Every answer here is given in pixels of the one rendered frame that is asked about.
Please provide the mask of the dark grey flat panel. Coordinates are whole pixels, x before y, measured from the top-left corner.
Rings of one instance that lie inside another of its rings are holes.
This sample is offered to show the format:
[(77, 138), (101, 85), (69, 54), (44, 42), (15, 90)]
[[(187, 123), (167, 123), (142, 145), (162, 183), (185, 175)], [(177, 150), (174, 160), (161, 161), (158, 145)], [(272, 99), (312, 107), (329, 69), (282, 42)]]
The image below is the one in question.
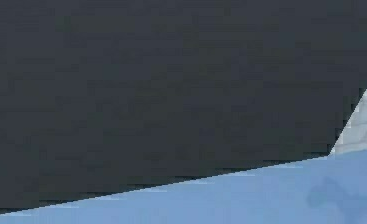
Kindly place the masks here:
[(329, 154), (367, 0), (0, 0), (0, 215)]

